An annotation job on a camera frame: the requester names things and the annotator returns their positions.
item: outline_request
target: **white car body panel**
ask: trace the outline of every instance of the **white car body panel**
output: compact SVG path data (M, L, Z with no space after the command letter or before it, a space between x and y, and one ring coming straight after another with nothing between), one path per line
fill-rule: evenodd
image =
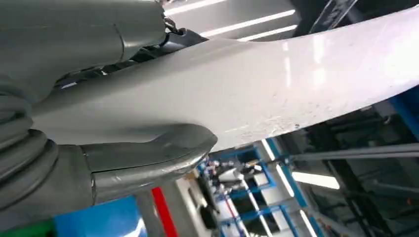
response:
M419 83L419 8L294 39L214 39L53 94L35 127L60 144L143 142L204 125L213 151L288 133Z

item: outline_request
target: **gray robot arm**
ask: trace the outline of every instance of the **gray robot arm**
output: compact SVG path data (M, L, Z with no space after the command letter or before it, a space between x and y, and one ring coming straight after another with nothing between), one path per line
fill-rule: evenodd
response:
M197 125L148 143L83 146L30 129L31 106L59 78L126 61L165 38L154 1L0 3L0 231L178 178L211 150L216 137Z

